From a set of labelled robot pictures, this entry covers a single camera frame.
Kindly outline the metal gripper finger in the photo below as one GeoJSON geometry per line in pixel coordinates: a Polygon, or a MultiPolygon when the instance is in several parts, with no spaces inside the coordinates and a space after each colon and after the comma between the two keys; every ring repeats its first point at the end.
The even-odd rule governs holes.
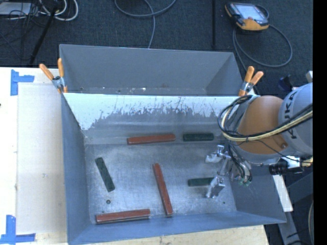
{"type": "Polygon", "coordinates": [[[215,198],[219,196],[219,193],[225,188],[225,181],[222,177],[214,177],[208,187],[206,198],[215,198]]]}
{"type": "Polygon", "coordinates": [[[212,152],[210,155],[207,155],[205,158],[206,163],[218,163],[221,160],[230,160],[231,156],[229,152],[225,150],[223,145],[217,145],[217,149],[215,152],[212,152]]]}

